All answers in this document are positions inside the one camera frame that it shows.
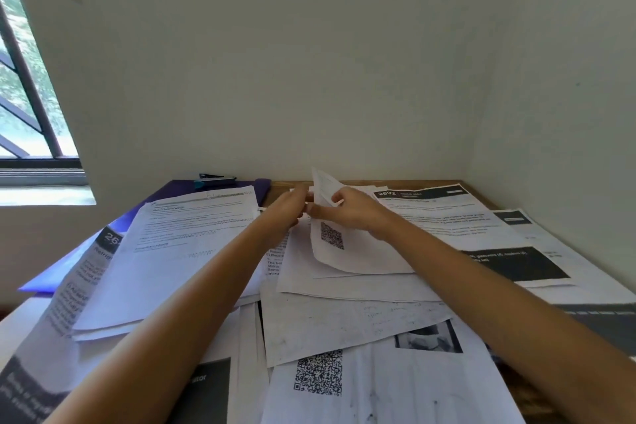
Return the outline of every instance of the window sill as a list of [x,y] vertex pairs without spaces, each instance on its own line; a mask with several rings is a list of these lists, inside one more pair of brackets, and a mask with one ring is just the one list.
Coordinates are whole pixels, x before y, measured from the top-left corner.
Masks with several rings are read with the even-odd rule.
[[88,186],[0,187],[0,206],[88,206],[95,204]]

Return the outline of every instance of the purple folder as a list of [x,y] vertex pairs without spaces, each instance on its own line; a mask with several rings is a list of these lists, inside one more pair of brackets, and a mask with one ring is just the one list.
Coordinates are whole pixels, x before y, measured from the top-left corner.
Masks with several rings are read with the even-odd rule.
[[[253,186],[254,191],[256,192],[256,200],[258,201],[258,204],[262,204],[271,183],[272,180],[266,179],[258,179],[254,181],[235,181],[234,183],[229,185],[219,186],[215,188],[203,188],[202,190]],[[154,192],[152,195],[147,197],[137,206],[132,208],[132,210],[124,213],[121,217],[110,223],[109,226],[113,230],[118,232],[128,231],[128,228],[130,228],[131,226],[132,220],[135,218],[137,212],[139,211],[139,208],[141,208],[144,203],[195,192],[196,189],[193,180],[172,180],[168,184],[164,185],[162,188]],[[33,280],[22,285],[18,290],[23,292],[53,293],[62,283],[62,280],[64,279],[66,274],[71,271],[71,268],[73,268],[75,263],[77,263],[84,252],[88,250],[93,241],[95,241],[95,238],[99,235],[99,231],[86,239],[77,248],[68,252],[65,256],[60,258],[53,265],[36,276]]]

